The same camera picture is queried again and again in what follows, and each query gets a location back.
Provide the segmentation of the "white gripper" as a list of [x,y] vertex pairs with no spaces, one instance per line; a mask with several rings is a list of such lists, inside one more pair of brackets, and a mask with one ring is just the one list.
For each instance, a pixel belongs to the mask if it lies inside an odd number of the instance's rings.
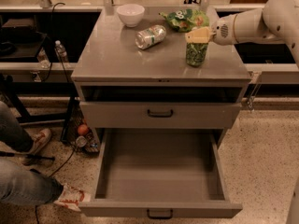
[[229,15],[216,20],[211,28],[201,27],[185,34],[187,43],[208,43],[213,41],[218,45],[233,45],[237,43],[235,38],[236,15]]

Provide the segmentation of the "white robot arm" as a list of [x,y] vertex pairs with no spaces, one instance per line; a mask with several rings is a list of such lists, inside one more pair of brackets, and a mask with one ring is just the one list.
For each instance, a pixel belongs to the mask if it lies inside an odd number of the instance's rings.
[[[280,38],[298,57],[297,0],[269,0],[259,12],[243,12],[230,19],[231,42],[262,36],[248,28],[255,18],[271,35]],[[276,111],[241,117],[220,148],[224,179],[233,199],[243,204],[239,214],[204,224],[298,224],[299,173],[298,114],[281,117]]]

